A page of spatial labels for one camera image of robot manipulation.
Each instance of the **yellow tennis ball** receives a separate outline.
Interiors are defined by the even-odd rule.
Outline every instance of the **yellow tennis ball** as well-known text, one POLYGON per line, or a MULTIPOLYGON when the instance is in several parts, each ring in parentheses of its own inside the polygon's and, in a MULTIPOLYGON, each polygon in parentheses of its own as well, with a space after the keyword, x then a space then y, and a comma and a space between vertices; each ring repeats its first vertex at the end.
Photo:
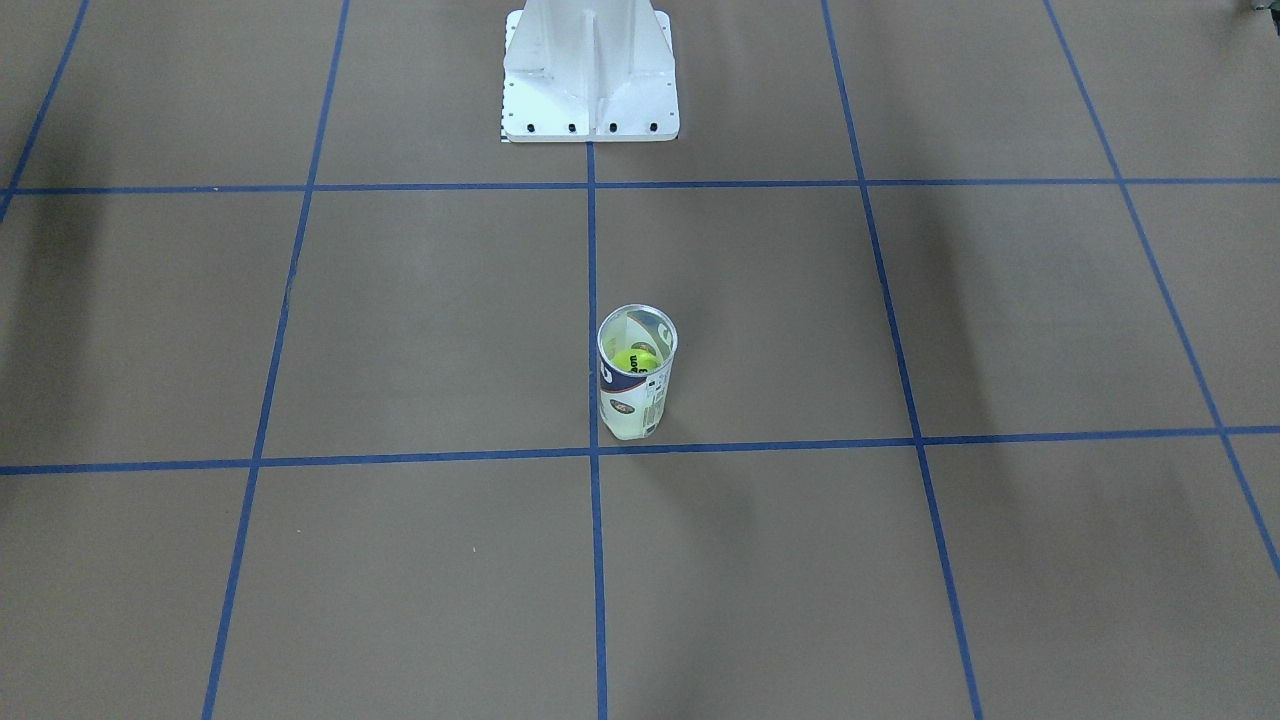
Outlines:
POLYGON ((627 373, 649 373, 662 365, 657 355, 639 347, 620 351, 613 356, 612 363, 614 368, 627 373))

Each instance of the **tennis ball can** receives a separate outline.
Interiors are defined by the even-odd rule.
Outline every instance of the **tennis ball can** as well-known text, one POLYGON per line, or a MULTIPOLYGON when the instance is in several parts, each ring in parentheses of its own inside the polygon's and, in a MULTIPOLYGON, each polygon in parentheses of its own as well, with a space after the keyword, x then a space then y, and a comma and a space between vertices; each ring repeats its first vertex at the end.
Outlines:
POLYGON ((640 439, 658 428, 677 345, 676 324, 648 305, 623 305, 600 323, 600 419, 613 437, 640 439))

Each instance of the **grid line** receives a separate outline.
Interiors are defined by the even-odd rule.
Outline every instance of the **grid line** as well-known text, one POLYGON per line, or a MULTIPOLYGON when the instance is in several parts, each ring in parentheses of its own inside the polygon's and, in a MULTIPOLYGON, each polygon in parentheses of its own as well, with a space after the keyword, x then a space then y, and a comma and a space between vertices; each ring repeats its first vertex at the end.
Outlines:
POLYGON ((1111 164, 1111 172, 1115 174, 1117 182, 1116 186, 1120 188, 1125 206, 1129 210, 1129 218, 1133 220, 1134 229, 1138 232, 1138 240, 1142 242, 1143 252, 1147 255, 1147 263, 1151 265, 1151 272, 1155 275, 1156 284, 1160 287, 1160 293, 1165 300, 1169 316, 1172 319, 1174 327, 1178 331, 1178 337, 1183 343, 1187 360, 1190 363, 1192 370, 1196 373, 1196 382, 1199 384, 1201 393, 1204 397, 1204 405, 1208 407, 1210 416, 1213 419, 1213 428, 1222 443, 1222 450, 1226 451, 1228 461, 1231 464, 1231 471, 1235 473, 1235 480, 1240 486, 1240 493, 1244 496, 1249 514, 1253 516, 1253 523, 1257 527, 1262 547, 1266 550, 1266 553, 1271 560, 1271 569, 1275 571, 1276 577, 1280 578, 1280 555, 1276 553, 1276 546, 1271 539, 1271 532, 1267 529, 1267 523, 1262 518, 1262 510, 1258 507, 1257 500, 1253 497, 1253 488, 1249 486, 1249 479, 1245 477, 1244 469, 1240 466, 1240 460, 1235 455, 1235 447, 1231 445, 1230 433, 1226 432, 1226 424, 1222 421, 1222 415, 1217 409, 1217 402, 1213 400, 1213 393, 1210 391, 1208 380, 1204 378, 1204 372, 1196 356, 1196 348, 1192 346, 1190 334, 1183 324, 1183 318, 1178 311, 1178 305, 1174 302, 1174 295, 1169 290, 1169 284, 1165 282, 1165 275, 1160 269, 1160 261, 1156 259, 1156 251, 1151 246, 1151 240, 1147 237, 1147 229, 1138 214, 1137 205, 1134 205, 1133 195, 1129 192, 1129 183, 1125 181, 1124 173, 1120 172, 1120 163, 1116 160, 1116 156, 1111 150, 1111 142, 1107 141, 1107 133, 1102 128, 1102 119, 1098 117, 1097 108, 1093 105, 1089 91, 1084 85, 1084 76, 1080 73, 1080 68, 1075 63, 1075 55, 1071 54, 1071 46, 1066 41, 1066 33, 1062 31, 1062 24, 1057 19, 1057 13, 1053 12, 1053 3, 1052 0, 1043 0, 1043 4, 1044 10, 1048 13, 1048 19, 1053 26, 1053 32, 1057 35, 1059 45, 1062 47, 1062 54, 1066 56, 1066 63, 1071 69, 1071 76, 1075 78, 1076 88, 1080 91, 1080 97, 1084 100, 1084 105, 1089 111, 1089 118, 1093 120, 1093 128, 1098 133, 1098 141, 1102 143, 1102 150, 1106 152, 1107 161, 1111 164))
MULTIPOLYGON (((1140 428, 1132 430, 1080 430, 1050 433, 1007 433, 989 436, 923 436, 925 446, 943 445, 1011 445, 1059 442, 1108 442, 1123 439, 1160 439, 1217 437, 1217 428, 1140 428)), ((1238 425, 1224 428, 1229 436, 1280 436, 1280 425, 1238 425)), ((707 452, 803 452, 813 450, 869 450, 877 447, 913 447, 915 438, 846 438, 809 441, 764 441, 675 445, 622 445, 596 447, 595 454, 613 455, 689 455, 707 452)), ((590 447, 536 447, 524 450, 460 450, 436 452, 387 452, 371 455, 297 455, 261 457, 219 457, 207 460, 143 460, 119 462, 60 462, 49 465, 0 465, 0 477, 68 475, 90 473, 155 473, 178 470, 247 470, 250 468, 310 468, 340 465, 390 465, 415 462, 475 462, 484 460, 540 460, 548 457, 589 457, 590 447)))
POLYGON ((897 370, 902 384, 902 398, 906 404, 908 418, 911 423, 911 441, 915 447, 915 457, 920 468, 920 480, 924 484, 924 498, 929 506, 929 520, 933 527, 933 542, 938 551, 938 565, 942 570, 942 580, 946 585, 947 602, 951 607, 951 624, 955 629, 956 646, 960 653, 960 664, 964 670, 965 687, 969 691, 969 705, 974 720, 982 720, 982 697, 978 692, 978 680, 973 670, 973 659, 969 653, 969 638, 965 632, 964 612, 960 607, 960 596, 956 591, 955 574, 951 569, 951 553, 947 550, 946 532, 942 528, 942 515, 938 509, 937 495, 933 491, 933 475, 929 471, 929 459, 925 451, 923 434, 920 432, 920 416, 915 407, 915 393, 911 391, 911 375, 906 365, 906 352, 902 348, 902 336, 897 325, 897 314, 893 310, 893 293, 890 288, 888 273, 884 269, 884 255, 881 251, 879 232, 876 227, 876 211, 872 208, 870 190, 867 186, 867 173, 863 168, 861 150, 858 145, 858 126, 854 123, 854 113, 849 101, 849 87, 845 83, 844 64, 840 60, 840 46, 836 42, 836 28, 831 18, 831 5, 828 0, 822 0, 823 22, 827 26, 827 42, 831 46, 831 61, 836 72, 836 86, 840 90, 840 104, 845 113, 845 127, 849 131, 849 147, 854 156, 854 168, 858 172, 859 193, 863 201, 863 213, 867 215, 867 232, 870 237, 872 252, 876 256, 876 274, 879 277, 881 291, 884 297, 884 315, 888 320, 890 336, 893 340, 893 352, 897 357, 897 370))
POLYGON ((609 670, 607 615, 604 606, 604 515, 600 492, 600 387, 596 382, 599 359, 595 350, 595 325, 599 320, 596 296, 596 222, 595 222, 595 143, 586 143, 586 379, 588 436, 591 468, 591 562, 595 584, 595 712, 599 720, 609 717, 609 670))
POLYGON ((9 186, 5 187, 4 197, 0 197, 0 223, 4 223, 5 215, 9 214, 9 204, 13 202, 13 197, 18 191, 18 183, 22 182, 22 173, 27 169, 27 161, 31 160, 31 151, 36 147, 36 137, 40 136, 40 128, 45 124, 49 106, 54 102, 54 94, 58 92, 58 86, 63 81, 63 73, 67 72, 67 63, 72 59, 76 40, 79 38, 81 27, 84 26, 86 13, 88 13, 88 0, 81 0, 81 6, 76 12, 76 22, 72 23, 72 32, 67 36, 67 46, 63 47, 63 55, 58 60, 58 69, 54 70, 54 78, 49 82, 49 91, 45 92, 40 110, 36 111, 36 119, 31 123, 31 132, 27 133, 27 142, 22 146, 22 155, 18 156, 18 164, 13 168, 13 176, 9 178, 9 186))
POLYGON ((342 59, 342 41, 347 29, 347 15, 351 0, 342 0, 338 15, 338 28, 333 42, 333 55, 329 59, 329 76, 325 82, 324 100, 320 104, 320 120, 316 123, 315 145, 311 150, 311 169, 307 173, 307 190, 302 196, 302 209, 298 213, 298 229, 293 238, 293 251, 289 258, 289 273, 284 282, 284 297, 280 301, 280 314, 275 328, 275 345, 271 348, 271 364, 266 374, 266 387, 262 391, 262 409, 259 414, 257 434, 253 441, 255 464, 248 470, 244 482, 244 500, 241 505, 239 524, 236 530, 236 546, 232 551, 230 569, 227 574, 227 591, 223 597, 221 618, 218 621, 218 638, 214 643, 214 656, 209 667, 209 687, 205 691, 202 720, 212 720, 214 705, 218 700, 218 683, 221 679, 223 659, 227 655, 227 638, 230 633, 232 614, 236 607, 236 591, 239 583, 241 564, 244 559, 244 543, 248 539, 248 525, 253 512, 253 496, 257 489, 257 477, 261 468, 262 448, 266 445, 266 429, 271 418, 271 401, 275 396, 275 379, 280 369, 280 355, 284 351, 284 334, 289 325, 289 296, 293 281, 298 273, 298 258, 307 233, 307 220, 311 211, 311 199, 316 174, 320 170, 320 152, 324 149, 324 133, 329 122, 329 108, 333 102, 333 88, 338 79, 338 63, 342 59))
MULTIPOLYGON (((1280 184, 1280 177, 1146 177, 1146 178, 837 178, 837 179, 705 179, 598 181, 596 190, 704 190, 769 187, 951 187, 951 186, 1111 186, 1111 184, 1280 184)), ((486 190, 586 190, 585 182, 385 182, 314 184, 175 184, 118 187, 10 187, 5 197, 50 195, 204 195, 241 192, 445 192, 486 190)))

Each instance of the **floor tile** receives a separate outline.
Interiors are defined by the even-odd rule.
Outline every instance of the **floor tile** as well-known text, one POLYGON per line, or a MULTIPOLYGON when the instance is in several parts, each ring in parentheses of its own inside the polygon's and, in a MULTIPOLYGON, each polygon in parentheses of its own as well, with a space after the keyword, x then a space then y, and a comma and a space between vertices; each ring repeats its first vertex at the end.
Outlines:
POLYGON ((268 454, 586 445, 586 268, 582 192, 319 193, 268 454))
POLYGON ((1249 6, 1053 3, 1125 176, 1280 174, 1276 31, 1249 6))
POLYGON ((868 177, 1111 177, 1039 3, 832 5, 868 177))
POLYGON ((680 137, 602 143, 602 181, 855 177, 818 3, 654 3, 671 15, 680 137))
POLYGON ((0 483, 5 717, 198 717, 243 470, 0 483))
POLYGON ((1222 420, 1280 424, 1277 188, 1132 192, 1222 420))
POLYGON ((929 461, 986 717, 1280 707, 1280 580, 1217 438, 929 461))
POLYGON ((306 182, 338 12, 92 3, 23 187, 306 182))
POLYGON ((913 450, 603 457, 600 477, 609 717, 969 715, 913 450))
POLYGON ((582 459, 264 470, 219 717, 590 717, 582 459))
POLYGON ((248 456, 298 202, 14 200, 0 225, 0 464, 248 456))
POLYGON ((646 302, 681 337, 650 442, 911 434, 855 190, 600 191, 598 208, 600 319, 646 302))
POLYGON ((0 6, 0 183, 9 184, 76 24, 78 0, 0 6))
POLYGON ((872 197, 925 434, 1212 424, 1116 188, 872 197))
POLYGON ((506 19, 521 6, 353 3, 320 181, 585 182, 581 143, 500 141, 506 19))

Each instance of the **barcode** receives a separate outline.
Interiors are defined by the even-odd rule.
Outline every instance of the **barcode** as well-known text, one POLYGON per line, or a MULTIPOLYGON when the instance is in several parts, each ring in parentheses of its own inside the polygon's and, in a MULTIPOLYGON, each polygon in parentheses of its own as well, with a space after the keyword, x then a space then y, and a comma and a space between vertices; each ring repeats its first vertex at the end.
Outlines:
POLYGON ((648 428, 658 420, 658 413, 662 410, 662 401, 666 398, 667 393, 659 392, 652 401, 649 401, 649 407, 645 407, 644 410, 644 423, 641 423, 641 425, 648 428))

